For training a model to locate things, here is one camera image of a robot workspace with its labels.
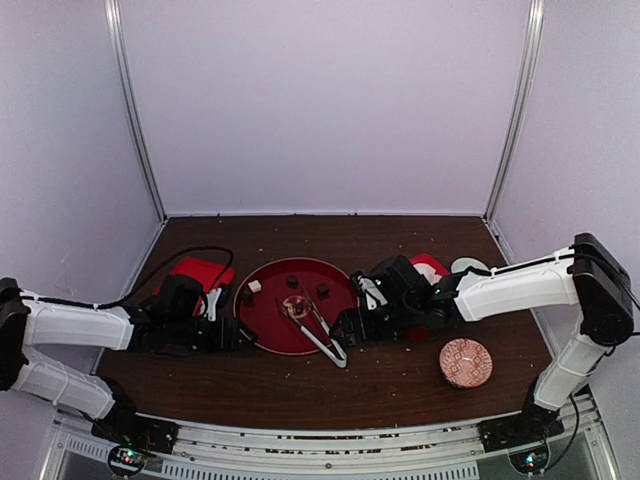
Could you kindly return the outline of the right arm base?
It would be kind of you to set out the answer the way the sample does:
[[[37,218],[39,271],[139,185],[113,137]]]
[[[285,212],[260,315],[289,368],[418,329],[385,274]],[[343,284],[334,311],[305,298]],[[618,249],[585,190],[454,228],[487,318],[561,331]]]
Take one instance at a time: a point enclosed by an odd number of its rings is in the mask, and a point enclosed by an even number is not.
[[[481,421],[478,431],[485,453],[506,451],[511,466],[520,474],[541,474],[550,464],[548,440],[564,433],[561,420],[517,413]]]

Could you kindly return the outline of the red box lid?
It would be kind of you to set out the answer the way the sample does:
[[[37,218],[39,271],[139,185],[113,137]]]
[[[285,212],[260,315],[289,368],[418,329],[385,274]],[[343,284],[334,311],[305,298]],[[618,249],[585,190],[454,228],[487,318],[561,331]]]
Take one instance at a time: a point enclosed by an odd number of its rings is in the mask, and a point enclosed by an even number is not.
[[[207,314],[213,321],[218,309],[218,301],[224,297],[222,287],[230,287],[236,277],[233,267],[194,257],[182,259],[169,273],[170,276],[189,277],[199,282],[207,294],[208,306],[204,308],[202,300],[196,304],[195,312],[199,315]]]

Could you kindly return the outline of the round red tray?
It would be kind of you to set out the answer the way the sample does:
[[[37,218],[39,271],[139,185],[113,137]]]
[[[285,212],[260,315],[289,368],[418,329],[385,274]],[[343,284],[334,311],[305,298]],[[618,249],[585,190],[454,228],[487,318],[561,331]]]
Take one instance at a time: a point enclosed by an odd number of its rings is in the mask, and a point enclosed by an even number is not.
[[[339,314],[359,306],[349,276],[313,258],[275,260],[239,285],[233,314],[257,347],[278,355],[304,356],[330,348],[327,331]]]

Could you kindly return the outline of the metal serving tongs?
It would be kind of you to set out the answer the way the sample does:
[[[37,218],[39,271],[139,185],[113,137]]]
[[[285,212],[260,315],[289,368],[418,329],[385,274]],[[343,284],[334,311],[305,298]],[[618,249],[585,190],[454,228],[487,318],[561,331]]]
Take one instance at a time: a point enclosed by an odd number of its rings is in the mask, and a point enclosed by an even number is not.
[[[304,288],[281,300],[275,298],[277,311],[309,340],[336,367],[346,369],[348,357],[343,347],[329,337],[329,324],[316,302]]]

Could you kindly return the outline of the white square chocolate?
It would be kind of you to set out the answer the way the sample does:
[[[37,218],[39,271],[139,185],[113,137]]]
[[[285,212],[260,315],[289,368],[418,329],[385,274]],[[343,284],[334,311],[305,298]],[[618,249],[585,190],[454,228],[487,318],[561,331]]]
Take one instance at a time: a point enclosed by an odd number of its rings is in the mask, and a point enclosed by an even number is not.
[[[248,288],[252,293],[258,293],[262,290],[262,284],[258,280],[251,281]]]

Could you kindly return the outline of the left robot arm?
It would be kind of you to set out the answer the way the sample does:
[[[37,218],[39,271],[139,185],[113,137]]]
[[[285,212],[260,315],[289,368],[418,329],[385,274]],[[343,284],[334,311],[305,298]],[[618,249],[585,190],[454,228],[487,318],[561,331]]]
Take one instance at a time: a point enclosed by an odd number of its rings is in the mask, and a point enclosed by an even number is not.
[[[144,424],[128,395],[39,351],[41,345],[91,346],[159,352],[168,345],[195,352],[235,351],[256,335],[240,320],[219,314],[227,285],[205,290],[185,275],[166,277],[139,305],[125,299],[89,304],[49,298],[1,281],[1,387],[74,408],[103,421],[123,444],[137,442]]]

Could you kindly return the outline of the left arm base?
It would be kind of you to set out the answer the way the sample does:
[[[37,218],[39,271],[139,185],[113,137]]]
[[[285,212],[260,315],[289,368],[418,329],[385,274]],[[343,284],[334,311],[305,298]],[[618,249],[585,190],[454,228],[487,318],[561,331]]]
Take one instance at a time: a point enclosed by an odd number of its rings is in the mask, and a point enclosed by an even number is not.
[[[107,466],[118,477],[129,479],[141,473],[159,454],[171,454],[179,426],[170,421],[131,413],[109,414],[105,419],[86,415],[91,433],[114,443],[107,454]]]

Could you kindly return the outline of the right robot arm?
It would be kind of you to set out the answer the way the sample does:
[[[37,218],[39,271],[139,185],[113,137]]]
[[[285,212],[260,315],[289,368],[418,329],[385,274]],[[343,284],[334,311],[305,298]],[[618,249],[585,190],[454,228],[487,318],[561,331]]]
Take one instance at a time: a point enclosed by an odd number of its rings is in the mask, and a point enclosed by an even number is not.
[[[469,265],[438,280],[407,257],[393,256],[368,274],[354,274],[351,282],[363,303],[341,312],[329,330],[331,338],[349,345],[513,312],[574,310],[572,334],[532,381],[513,419],[513,433],[526,442],[550,426],[601,359],[635,334],[639,310],[628,272],[590,233],[533,260],[493,268]]]

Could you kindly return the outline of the red chocolate box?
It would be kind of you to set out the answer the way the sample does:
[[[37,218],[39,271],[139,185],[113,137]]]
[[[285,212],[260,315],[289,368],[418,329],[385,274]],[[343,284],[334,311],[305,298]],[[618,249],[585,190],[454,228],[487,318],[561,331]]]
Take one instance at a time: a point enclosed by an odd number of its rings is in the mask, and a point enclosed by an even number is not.
[[[443,277],[450,275],[450,272],[444,266],[428,254],[414,256],[410,259],[410,262],[431,285],[437,284]],[[435,330],[429,330],[426,327],[415,327],[407,333],[408,339],[414,343],[422,342],[435,335]]]

